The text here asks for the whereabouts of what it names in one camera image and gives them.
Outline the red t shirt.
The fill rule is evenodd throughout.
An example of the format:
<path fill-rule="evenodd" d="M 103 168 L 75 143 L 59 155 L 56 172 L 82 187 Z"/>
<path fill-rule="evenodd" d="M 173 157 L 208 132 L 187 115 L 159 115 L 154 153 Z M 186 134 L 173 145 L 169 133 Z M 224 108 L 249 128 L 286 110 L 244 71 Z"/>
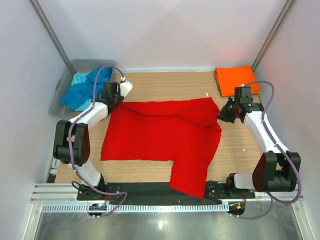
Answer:
<path fill-rule="evenodd" d="M 124 102 L 109 120 L 102 161 L 172 161 L 169 186 L 203 198 L 222 130 L 210 98 Z"/>

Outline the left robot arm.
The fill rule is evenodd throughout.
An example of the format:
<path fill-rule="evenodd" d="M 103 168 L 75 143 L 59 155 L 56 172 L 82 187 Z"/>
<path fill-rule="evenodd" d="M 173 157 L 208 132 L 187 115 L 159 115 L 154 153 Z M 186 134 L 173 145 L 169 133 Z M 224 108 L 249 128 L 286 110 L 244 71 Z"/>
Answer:
<path fill-rule="evenodd" d="M 53 157 L 75 172 L 95 200 L 101 200 L 107 190 L 104 177 L 89 160 L 90 130 L 116 110 L 132 89 L 132 83 L 125 79 L 106 81 L 100 98 L 79 115 L 56 124 Z"/>

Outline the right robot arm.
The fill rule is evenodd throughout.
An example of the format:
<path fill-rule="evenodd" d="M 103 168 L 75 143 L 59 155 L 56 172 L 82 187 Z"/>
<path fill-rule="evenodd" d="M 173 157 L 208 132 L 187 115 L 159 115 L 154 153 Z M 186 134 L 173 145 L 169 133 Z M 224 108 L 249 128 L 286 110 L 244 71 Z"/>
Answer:
<path fill-rule="evenodd" d="M 301 157 L 280 141 L 269 123 L 266 107 L 254 102 L 250 86 L 236 87 L 234 96 L 228 98 L 217 118 L 227 123 L 240 119 L 249 129 L 261 154 L 252 173 L 229 175 L 229 183 L 225 185 L 225 192 L 229 197 L 237 198 L 244 189 L 257 192 L 297 190 L 301 193 Z"/>

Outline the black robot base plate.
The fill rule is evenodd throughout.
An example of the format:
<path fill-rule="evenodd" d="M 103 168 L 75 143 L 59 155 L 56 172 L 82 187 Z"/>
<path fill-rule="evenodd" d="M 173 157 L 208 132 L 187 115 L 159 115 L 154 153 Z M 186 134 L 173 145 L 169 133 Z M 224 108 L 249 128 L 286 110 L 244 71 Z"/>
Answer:
<path fill-rule="evenodd" d="M 73 181 L 72 186 L 77 189 L 77 199 L 80 201 L 103 200 L 104 195 L 92 190 L 89 186 Z M 117 193 L 127 192 L 128 200 L 141 198 L 142 200 L 195 200 L 195 197 L 169 187 L 168 182 L 114 182 L 105 185 L 106 192 Z M 249 189 L 237 189 L 228 186 L 224 181 L 209 180 L 205 184 L 204 196 L 208 200 L 222 199 L 254 199 L 255 193 Z"/>

